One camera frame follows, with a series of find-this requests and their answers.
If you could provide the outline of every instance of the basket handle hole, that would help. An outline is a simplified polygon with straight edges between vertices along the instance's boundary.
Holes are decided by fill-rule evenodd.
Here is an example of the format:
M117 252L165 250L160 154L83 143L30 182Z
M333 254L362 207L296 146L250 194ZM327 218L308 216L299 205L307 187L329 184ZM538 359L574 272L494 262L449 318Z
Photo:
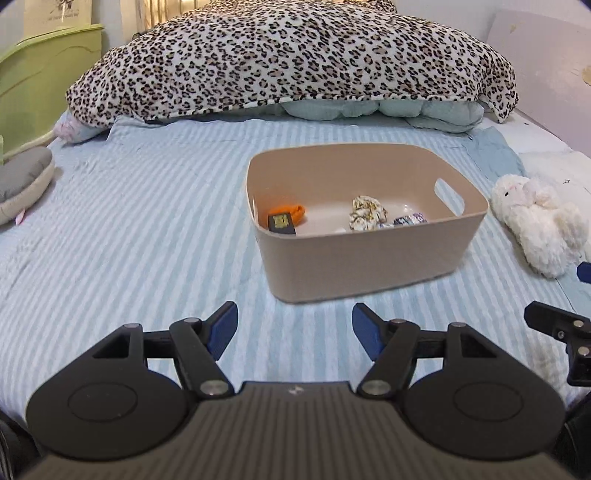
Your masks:
M447 208L449 208L455 216L460 216L464 213L464 208L466 207L464 204L464 199L452 189L449 184L443 180L438 179L435 182L435 195L446 204Z

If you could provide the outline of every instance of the metal screw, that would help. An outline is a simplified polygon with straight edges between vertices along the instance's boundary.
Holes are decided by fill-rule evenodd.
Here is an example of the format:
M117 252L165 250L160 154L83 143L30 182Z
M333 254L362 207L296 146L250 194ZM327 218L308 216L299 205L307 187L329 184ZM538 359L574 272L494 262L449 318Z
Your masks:
M199 387L203 393L210 397L224 395L229 390L229 386L224 380L207 380Z
M367 393L367 395L377 397L388 393L390 391L390 384L384 380L369 380L361 385L361 390Z

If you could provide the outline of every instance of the beige plastic bin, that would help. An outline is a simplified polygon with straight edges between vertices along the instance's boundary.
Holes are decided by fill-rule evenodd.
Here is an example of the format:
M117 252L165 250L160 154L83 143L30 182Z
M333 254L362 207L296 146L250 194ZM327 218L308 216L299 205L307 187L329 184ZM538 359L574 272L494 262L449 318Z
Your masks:
M462 197L460 216L436 195L438 179ZM289 303L354 296L449 273L488 210L486 199L452 166L430 150L402 144L269 150L251 160L246 195L269 287ZM425 214L428 223L352 232L349 213L359 195L377 198L388 220L412 211ZM267 230L268 211L283 204L306 207L296 235Z

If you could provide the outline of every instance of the round pad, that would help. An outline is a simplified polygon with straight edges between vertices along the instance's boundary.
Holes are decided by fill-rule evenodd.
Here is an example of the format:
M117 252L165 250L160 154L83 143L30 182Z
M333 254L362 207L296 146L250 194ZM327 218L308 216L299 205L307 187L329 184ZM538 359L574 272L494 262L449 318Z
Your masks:
M187 403L176 383L147 369L101 366L86 375L62 370L31 397L27 423L42 445L77 460L117 460L151 450L178 429Z
M408 390L403 409L413 428L442 450L479 460L523 458L551 445L564 422L560 396L520 365L478 360Z

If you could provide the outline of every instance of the headboard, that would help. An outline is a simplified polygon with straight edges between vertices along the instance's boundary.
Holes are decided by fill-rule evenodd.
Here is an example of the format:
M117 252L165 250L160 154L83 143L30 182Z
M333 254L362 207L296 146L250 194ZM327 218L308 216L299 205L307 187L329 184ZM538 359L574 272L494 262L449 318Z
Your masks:
M517 108L571 148L591 156L591 30L501 10L488 43L515 67Z

